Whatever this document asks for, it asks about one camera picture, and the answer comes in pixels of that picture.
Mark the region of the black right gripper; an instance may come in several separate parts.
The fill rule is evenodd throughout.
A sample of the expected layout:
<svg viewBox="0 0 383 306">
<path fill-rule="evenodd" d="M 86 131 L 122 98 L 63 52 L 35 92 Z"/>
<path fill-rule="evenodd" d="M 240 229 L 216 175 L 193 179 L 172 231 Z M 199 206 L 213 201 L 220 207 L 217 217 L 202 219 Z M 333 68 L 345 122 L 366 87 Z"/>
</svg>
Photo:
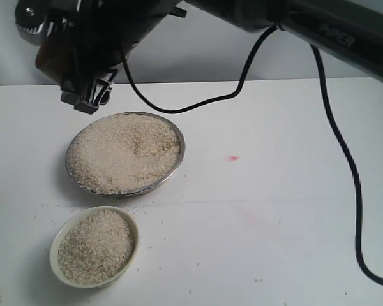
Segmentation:
<svg viewBox="0 0 383 306">
<path fill-rule="evenodd" d="M 130 53 L 165 17 L 185 18 L 179 1 L 82 1 L 55 26 L 70 40 L 71 67 L 61 80 L 61 101 L 76 111 L 93 114 L 109 102 L 122 56 Z M 84 86 L 79 69 L 107 69 Z"/>
</svg>

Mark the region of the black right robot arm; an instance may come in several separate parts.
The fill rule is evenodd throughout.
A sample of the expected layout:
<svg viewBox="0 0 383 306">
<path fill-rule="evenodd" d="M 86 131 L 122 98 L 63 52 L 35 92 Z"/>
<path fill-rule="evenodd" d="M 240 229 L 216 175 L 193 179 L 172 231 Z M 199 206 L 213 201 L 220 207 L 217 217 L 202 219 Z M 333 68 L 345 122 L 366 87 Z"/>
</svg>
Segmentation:
<svg viewBox="0 0 383 306">
<path fill-rule="evenodd" d="M 248 32 L 261 32 L 239 83 L 263 41 L 281 29 L 383 82 L 383 11 L 351 1 L 193 1 L 192 5 Z M 128 54 L 166 16 L 185 17 L 177 1 L 76 1 L 48 9 L 54 26 L 36 67 L 55 81 L 61 99 L 92 114 L 109 101 Z"/>
</svg>

